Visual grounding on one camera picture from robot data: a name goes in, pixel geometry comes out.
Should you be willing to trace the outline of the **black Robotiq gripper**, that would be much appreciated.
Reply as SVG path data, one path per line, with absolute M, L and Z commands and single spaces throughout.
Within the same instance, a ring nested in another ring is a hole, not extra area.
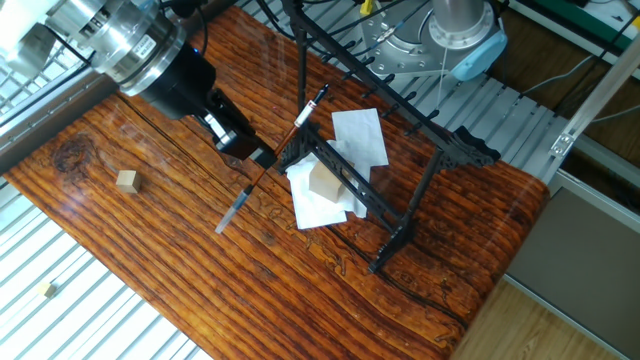
M 215 68 L 190 44 L 182 46 L 168 68 L 139 96 L 171 120 L 205 115 L 216 149 L 262 168 L 277 161 L 274 150 L 250 126 L 248 119 L 221 89 L 213 89 Z

